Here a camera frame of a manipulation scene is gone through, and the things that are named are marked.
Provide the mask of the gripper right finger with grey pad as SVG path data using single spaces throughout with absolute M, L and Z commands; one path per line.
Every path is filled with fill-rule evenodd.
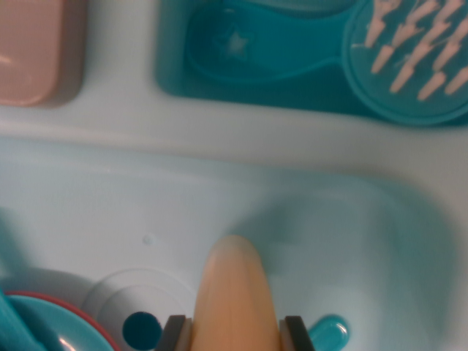
M 280 320 L 279 332 L 282 351 L 315 351 L 300 316 L 286 316 Z

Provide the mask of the gripper left finger with grey pad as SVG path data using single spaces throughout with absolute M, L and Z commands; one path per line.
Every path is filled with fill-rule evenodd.
M 185 315 L 169 316 L 157 351 L 189 351 L 192 341 L 192 319 Z

